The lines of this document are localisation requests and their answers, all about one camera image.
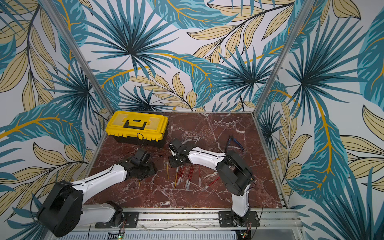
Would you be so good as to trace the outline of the gold carving knife capped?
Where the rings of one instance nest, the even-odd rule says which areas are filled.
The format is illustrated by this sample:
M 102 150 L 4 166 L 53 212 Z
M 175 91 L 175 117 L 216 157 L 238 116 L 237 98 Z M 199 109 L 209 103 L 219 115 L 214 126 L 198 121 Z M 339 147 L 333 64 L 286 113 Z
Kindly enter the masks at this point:
M 176 186 L 177 186 L 178 177 L 179 177 L 179 167 L 176 168 L 175 182 L 174 182 L 174 189 L 175 189 Z

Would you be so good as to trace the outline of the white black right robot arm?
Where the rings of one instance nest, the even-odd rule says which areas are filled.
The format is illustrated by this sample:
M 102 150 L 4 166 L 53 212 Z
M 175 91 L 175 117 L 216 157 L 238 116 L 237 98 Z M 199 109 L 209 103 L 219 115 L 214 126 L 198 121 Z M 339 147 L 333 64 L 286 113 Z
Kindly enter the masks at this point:
M 211 152 L 189 143 L 183 144 L 178 139 L 169 144 L 169 149 L 172 154 L 169 157 L 172 168 L 192 164 L 215 170 L 232 195 L 232 213 L 242 219 L 249 215 L 249 190 L 253 182 L 253 172 L 238 153 Z

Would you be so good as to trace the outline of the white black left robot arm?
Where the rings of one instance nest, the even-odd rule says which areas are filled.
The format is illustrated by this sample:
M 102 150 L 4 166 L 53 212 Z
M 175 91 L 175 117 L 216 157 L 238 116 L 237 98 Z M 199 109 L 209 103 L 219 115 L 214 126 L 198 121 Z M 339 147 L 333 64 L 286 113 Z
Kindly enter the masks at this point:
M 127 159 L 106 170 L 75 182 L 55 183 L 42 207 L 37 220 L 56 237 L 63 237 L 75 227 L 96 223 L 122 229 L 128 221 L 123 209 L 109 201 L 99 205 L 87 205 L 86 201 L 107 188 L 136 178 L 143 180 L 156 174 L 150 153 L 138 149 Z

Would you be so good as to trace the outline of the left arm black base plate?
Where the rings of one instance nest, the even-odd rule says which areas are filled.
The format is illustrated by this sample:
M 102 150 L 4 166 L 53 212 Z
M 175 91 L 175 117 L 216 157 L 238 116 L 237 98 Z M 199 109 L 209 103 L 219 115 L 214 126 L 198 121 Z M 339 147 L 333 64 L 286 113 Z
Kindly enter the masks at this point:
M 122 212 L 118 213 L 114 223 L 111 224 L 113 228 L 118 229 L 135 229 L 139 220 L 139 212 Z

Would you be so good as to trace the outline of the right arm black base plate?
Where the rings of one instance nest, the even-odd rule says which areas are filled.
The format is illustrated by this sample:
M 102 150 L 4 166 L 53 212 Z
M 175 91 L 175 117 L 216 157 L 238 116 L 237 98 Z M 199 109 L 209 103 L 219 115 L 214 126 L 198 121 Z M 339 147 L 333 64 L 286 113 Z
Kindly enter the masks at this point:
M 220 211 L 218 215 L 221 228 L 260 226 L 260 218 L 256 211 L 248 211 L 243 217 L 236 215 L 233 211 Z

